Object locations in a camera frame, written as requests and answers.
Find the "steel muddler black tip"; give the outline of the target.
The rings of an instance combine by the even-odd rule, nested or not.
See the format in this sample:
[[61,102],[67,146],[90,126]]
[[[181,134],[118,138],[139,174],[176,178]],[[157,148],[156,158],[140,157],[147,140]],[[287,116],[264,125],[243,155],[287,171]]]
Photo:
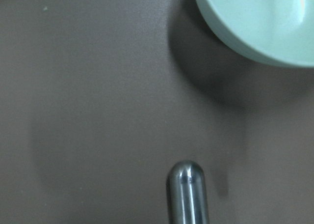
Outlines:
[[171,224],[209,223],[205,176],[196,162],[174,164],[167,175],[166,192]]

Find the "mint green bowl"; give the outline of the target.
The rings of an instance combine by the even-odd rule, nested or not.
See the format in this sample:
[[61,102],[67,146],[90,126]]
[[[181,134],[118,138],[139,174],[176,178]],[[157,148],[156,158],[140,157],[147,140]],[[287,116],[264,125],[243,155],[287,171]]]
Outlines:
[[314,65],[314,0],[196,0],[211,31],[236,53],[280,67]]

